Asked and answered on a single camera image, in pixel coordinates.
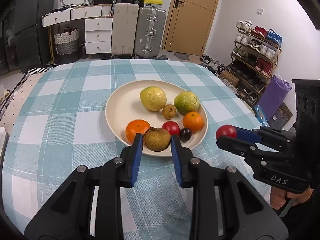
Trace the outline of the person's right hand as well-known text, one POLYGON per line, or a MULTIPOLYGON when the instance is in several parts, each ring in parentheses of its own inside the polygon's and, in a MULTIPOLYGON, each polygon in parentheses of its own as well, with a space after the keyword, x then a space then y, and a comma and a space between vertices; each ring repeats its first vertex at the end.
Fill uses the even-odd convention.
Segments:
POLYGON ((293 206, 297 204, 302 204, 306 202, 312 195, 313 189, 308 187, 303 193, 301 194, 294 194, 292 192, 287 192, 282 189, 278 189, 276 187, 271 187, 270 193, 270 205, 272 208, 279 210, 283 207, 286 203, 287 199, 294 199, 293 206))

